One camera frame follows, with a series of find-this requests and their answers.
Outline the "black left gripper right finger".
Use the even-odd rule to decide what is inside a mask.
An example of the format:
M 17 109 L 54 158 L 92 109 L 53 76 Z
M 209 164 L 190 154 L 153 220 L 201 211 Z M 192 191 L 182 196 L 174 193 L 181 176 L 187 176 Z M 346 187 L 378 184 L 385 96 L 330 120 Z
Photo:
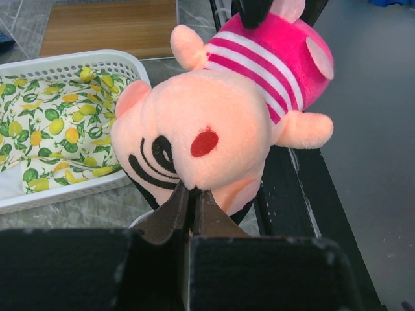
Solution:
M 206 238 L 250 238 L 215 202 L 210 191 L 195 200 L 193 236 Z

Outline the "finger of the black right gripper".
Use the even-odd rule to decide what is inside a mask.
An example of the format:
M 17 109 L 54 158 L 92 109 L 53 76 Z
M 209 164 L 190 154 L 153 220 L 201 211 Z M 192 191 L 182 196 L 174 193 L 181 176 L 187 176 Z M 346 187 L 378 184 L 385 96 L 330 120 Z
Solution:
M 255 29 L 265 20 L 269 12 L 267 0 L 233 0 L 233 14 L 238 13 L 246 29 Z
M 313 26 L 324 9 L 324 0 L 306 0 L 301 20 Z

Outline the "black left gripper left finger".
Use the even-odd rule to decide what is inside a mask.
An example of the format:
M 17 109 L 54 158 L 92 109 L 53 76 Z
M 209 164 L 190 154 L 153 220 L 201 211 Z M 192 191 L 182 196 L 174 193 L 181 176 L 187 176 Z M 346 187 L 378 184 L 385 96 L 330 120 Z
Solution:
M 177 186 L 162 206 L 140 219 L 131 229 L 152 245 L 166 244 L 185 229 L 188 201 L 189 191 L 185 186 Z

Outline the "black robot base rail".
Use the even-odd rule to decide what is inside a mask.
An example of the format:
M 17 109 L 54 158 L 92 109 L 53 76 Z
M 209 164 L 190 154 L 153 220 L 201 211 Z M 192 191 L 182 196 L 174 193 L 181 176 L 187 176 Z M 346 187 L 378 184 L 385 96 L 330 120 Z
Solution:
M 259 237 L 198 238 L 192 310 L 383 310 L 319 150 L 273 147 Z

